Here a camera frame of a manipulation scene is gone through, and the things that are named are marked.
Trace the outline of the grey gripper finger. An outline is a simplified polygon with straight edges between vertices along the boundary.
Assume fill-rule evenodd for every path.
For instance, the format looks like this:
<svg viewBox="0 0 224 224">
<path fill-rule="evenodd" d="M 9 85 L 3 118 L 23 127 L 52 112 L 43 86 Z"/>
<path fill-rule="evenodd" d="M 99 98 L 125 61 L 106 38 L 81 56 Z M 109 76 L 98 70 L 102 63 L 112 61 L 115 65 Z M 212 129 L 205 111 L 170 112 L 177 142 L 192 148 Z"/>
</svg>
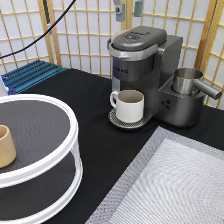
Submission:
<svg viewBox="0 0 224 224">
<path fill-rule="evenodd" d="M 135 17 L 141 17 L 142 16 L 143 5 L 144 5 L 144 0 L 135 0 L 135 3 L 134 3 L 134 16 Z"/>
<path fill-rule="evenodd" d="M 116 14 L 116 21 L 122 22 L 122 0 L 113 0 Z"/>
</svg>

